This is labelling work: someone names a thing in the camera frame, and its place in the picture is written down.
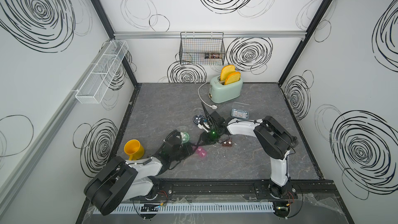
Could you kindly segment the dark red small pillbox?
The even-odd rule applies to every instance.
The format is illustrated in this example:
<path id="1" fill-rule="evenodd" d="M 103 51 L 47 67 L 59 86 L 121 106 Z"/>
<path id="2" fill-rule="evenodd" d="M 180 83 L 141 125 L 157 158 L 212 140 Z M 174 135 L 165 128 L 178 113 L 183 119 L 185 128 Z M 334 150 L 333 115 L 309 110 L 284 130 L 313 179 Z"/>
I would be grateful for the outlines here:
<path id="1" fill-rule="evenodd" d="M 226 141 L 222 141 L 221 145 L 223 147 L 232 147 L 233 146 L 233 142 L 231 140 L 226 140 Z"/>

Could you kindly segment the teal rectangular pillbox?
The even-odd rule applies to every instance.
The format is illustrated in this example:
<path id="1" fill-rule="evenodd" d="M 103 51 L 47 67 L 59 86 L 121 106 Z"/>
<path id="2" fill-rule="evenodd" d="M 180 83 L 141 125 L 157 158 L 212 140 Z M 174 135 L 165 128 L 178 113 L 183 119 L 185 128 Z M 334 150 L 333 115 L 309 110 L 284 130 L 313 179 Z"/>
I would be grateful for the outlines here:
<path id="1" fill-rule="evenodd" d="M 248 111 L 249 108 L 250 108 L 249 104 L 234 102 L 232 104 L 231 117 L 237 118 L 237 119 L 242 119 L 242 120 L 248 120 L 249 119 L 249 111 Z"/>

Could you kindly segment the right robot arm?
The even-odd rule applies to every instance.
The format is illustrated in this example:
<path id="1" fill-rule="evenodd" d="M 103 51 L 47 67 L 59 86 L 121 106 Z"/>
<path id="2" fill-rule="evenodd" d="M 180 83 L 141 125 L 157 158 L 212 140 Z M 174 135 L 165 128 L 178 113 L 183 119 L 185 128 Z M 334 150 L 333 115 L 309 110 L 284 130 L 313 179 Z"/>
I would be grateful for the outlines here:
<path id="1" fill-rule="evenodd" d="M 198 145 L 215 144 L 223 135 L 245 135 L 257 138 L 271 161 L 269 191 L 277 199 L 286 196 L 291 186 L 288 159 L 298 145 L 297 137 L 291 135 L 272 116 L 258 120 L 238 118 L 225 120 L 216 111 L 210 114 L 204 102 L 201 105 L 204 118 L 199 121 L 198 127 L 203 130 L 203 133 L 200 135 Z"/>

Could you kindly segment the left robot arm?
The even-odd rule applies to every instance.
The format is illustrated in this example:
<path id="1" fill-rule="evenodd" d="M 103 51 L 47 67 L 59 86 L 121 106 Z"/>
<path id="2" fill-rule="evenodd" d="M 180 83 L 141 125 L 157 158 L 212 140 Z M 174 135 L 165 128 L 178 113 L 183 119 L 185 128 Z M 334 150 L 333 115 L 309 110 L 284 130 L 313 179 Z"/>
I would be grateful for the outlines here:
<path id="1" fill-rule="evenodd" d="M 159 188 L 156 177 L 171 170 L 173 163 L 178 165 L 196 150 L 196 144 L 183 143 L 180 138 L 172 136 L 147 159 L 130 161 L 116 156 L 88 182 L 84 194 L 104 216 L 126 200 L 155 198 Z"/>

